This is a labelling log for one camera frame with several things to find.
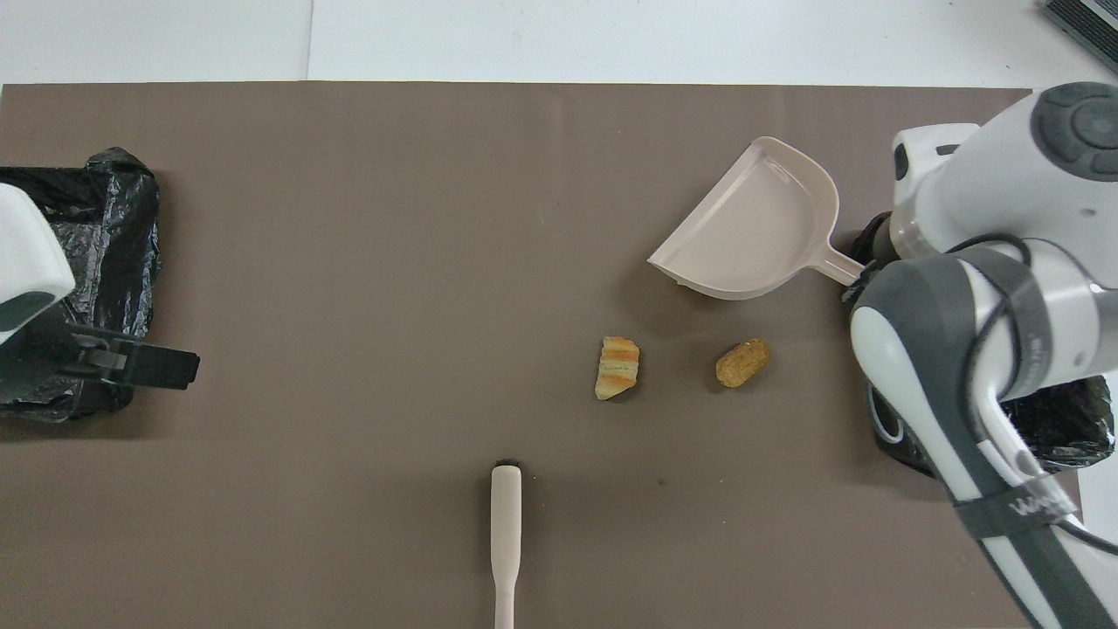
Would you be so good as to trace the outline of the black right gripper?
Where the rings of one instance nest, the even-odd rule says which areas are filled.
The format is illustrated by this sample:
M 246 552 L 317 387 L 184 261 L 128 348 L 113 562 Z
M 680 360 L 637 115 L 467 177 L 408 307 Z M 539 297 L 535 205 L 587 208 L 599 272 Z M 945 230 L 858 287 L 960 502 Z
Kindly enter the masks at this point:
M 891 240 L 892 212 L 874 216 L 847 248 L 847 256 L 862 266 L 858 278 L 843 290 L 842 302 L 856 302 L 884 266 L 900 258 Z

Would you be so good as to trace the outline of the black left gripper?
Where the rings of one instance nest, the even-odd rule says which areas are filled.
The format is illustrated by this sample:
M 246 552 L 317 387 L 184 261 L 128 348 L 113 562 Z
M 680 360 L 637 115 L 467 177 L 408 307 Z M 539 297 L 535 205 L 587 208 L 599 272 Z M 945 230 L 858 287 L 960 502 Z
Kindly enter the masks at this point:
M 1 347 L 1 397 L 21 398 L 53 378 L 96 379 L 104 368 L 92 363 L 93 350 L 134 342 L 111 328 L 92 328 L 68 318 L 64 306 L 51 306 L 19 328 Z M 125 347 L 114 370 L 121 385 L 184 391 L 197 378 L 201 358 L 172 347 Z

